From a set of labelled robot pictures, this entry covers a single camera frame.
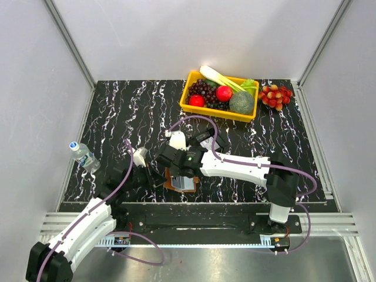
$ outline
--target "table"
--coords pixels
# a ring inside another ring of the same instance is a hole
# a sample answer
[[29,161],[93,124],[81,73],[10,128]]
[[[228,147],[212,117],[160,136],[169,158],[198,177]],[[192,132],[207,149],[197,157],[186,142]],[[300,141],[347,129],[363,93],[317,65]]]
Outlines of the table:
[[[293,90],[289,80],[259,80],[260,86],[277,84]],[[129,139],[132,146],[145,146],[148,158],[153,160],[164,132],[174,122],[190,115],[182,111],[179,100],[185,80],[114,80],[99,81],[89,109],[81,142],[87,144],[101,162],[101,171],[86,173],[75,163],[63,204],[86,203],[108,176],[109,169],[124,163]],[[259,103],[257,116],[250,123],[213,118],[222,134],[229,141],[229,153],[241,156],[270,156],[281,152],[294,165],[313,175],[317,191],[302,199],[304,202],[325,202],[310,143],[304,128],[298,104],[294,97],[281,112]],[[186,136],[197,134],[208,127],[203,120],[191,119],[180,126]],[[152,161],[152,166],[159,172]],[[298,190],[311,189],[312,184],[300,178]],[[252,203],[266,202],[266,189],[255,184],[224,177],[202,177],[195,193],[178,193],[162,187],[137,189],[128,193],[127,202],[206,202]]]

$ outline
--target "tomato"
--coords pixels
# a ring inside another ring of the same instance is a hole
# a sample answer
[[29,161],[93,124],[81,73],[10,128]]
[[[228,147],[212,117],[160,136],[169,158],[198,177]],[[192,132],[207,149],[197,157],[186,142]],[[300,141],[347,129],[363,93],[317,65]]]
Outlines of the tomato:
[[217,89],[217,98],[221,102],[227,102],[233,96],[233,91],[228,86],[219,86]]
[[196,106],[196,107],[203,107],[205,105],[204,98],[200,95],[193,95],[189,99],[189,104],[191,106]]

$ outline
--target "yellow basket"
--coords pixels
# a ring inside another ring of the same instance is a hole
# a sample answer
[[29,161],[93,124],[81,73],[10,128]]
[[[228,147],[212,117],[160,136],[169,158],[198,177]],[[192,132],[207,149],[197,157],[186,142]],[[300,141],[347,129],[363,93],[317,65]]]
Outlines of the yellow basket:
[[[244,81],[246,81],[246,79],[243,79],[243,78],[231,78],[229,76],[226,76],[226,77],[239,85],[241,85]],[[256,91],[254,93],[253,111],[250,115],[242,115],[240,113],[227,112],[225,110],[208,109],[206,106],[197,107],[197,106],[191,106],[191,105],[185,104],[187,93],[188,93],[188,87],[191,86],[193,82],[196,82],[200,78],[203,78],[203,79],[205,78],[200,72],[189,73],[186,87],[184,87],[182,98],[180,99],[180,107],[183,108],[183,111],[189,112],[189,113],[199,113],[201,115],[207,115],[207,116],[215,116],[217,118],[223,118],[223,119],[239,120],[241,122],[250,122],[256,117],[257,98],[259,96],[259,83],[257,81],[253,82],[254,85],[256,86]]]

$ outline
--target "plastic bottle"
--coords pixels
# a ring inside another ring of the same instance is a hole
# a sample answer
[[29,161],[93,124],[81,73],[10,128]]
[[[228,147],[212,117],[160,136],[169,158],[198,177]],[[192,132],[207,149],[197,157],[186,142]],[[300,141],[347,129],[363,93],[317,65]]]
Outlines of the plastic bottle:
[[85,144],[72,142],[69,147],[72,150],[72,158],[89,173],[94,173],[100,168],[100,162]]

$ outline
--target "white bracket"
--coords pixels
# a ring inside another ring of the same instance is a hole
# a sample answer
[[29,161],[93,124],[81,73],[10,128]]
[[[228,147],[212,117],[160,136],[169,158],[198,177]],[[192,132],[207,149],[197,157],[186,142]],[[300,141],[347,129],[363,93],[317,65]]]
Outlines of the white bracket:
[[268,167],[261,167],[262,164],[269,165],[268,157],[241,157],[233,155],[225,155],[218,153],[221,159],[237,160],[240,162],[257,163],[260,167],[245,166],[242,164],[227,163],[215,157],[212,151],[208,151],[203,155],[201,160],[201,172],[205,176],[223,176],[250,181],[257,185],[265,187],[265,174],[269,173]]
[[58,241],[62,241],[63,243],[56,249],[56,252],[60,253],[63,251],[65,253],[64,256],[68,261],[73,259],[74,255],[77,253],[77,250],[87,240],[87,238],[92,235],[95,228],[111,215],[111,207],[106,203],[101,204],[90,215],[86,216],[64,240],[62,240],[62,237],[81,216],[88,214],[88,211],[101,201],[102,200],[100,198],[91,199],[81,214],[77,216],[66,229],[48,242],[50,246],[55,246]]
[[176,150],[186,150],[186,136],[181,131],[172,132],[169,145]]

